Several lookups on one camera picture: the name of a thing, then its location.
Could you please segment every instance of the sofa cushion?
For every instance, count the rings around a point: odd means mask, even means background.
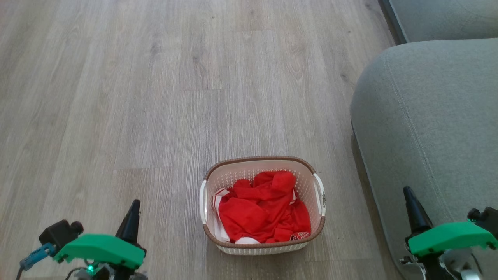
[[[402,188],[435,225],[498,209],[498,39],[427,41],[384,51],[361,75],[351,119],[393,260],[410,234]],[[485,276],[498,252],[475,249]],[[419,270],[400,267],[409,280]]]
[[[408,42],[498,37],[497,0],[389,0]]]

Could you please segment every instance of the red cloth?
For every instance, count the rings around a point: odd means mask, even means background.
[[[261,172],[238,180],[228,189],[219,215],[231,242],[251,237],[260,243],[301,239],[311,234],[308,209],[297,198],[292,204],[296,177],[288,171]]]

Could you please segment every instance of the laundry basket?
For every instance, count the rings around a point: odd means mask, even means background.
[[[211,201],[222,188],[232,187],[239,179],[254,179],[263,171],[290,171],[296,176],[295,190],[308,208],[311,221],[309,237],[269,244],[233,244],[216,239],[214,221],[216,210]],[[325,224],[325,191],[313,167],[304,160],[289,156],[246,157],[222,161],[209,169],[199,194],[199,207],[204,232],[221,251],[231,255],[269,255],[291,252],[315,239]]]

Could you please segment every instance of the wooden floor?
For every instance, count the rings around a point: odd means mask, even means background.
[[[397,277],[349,116],[392,45],[376,0],[0,0],[0,279],[45,227],[114,234],[134,198],[151,279]],[[319,170],[327,222],[305,249],[234,257],[205,238],[205,172],[252,155]]]

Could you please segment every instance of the basket handle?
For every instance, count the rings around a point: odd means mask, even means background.
[[[206,192],[207,181],[202,182],[201,190],[199,191],[199,211],[201,212],[202,224],[205,225],[208,220],[208,205],[207,205],[207,192]]]
[[[316,173],[313,174],[313,177],[315,179],[313,185],[315,186],[318,209],[321,209],[320,214],[322,214],[322,217],[325,217],[325,189],[323,188],[322,179]]]

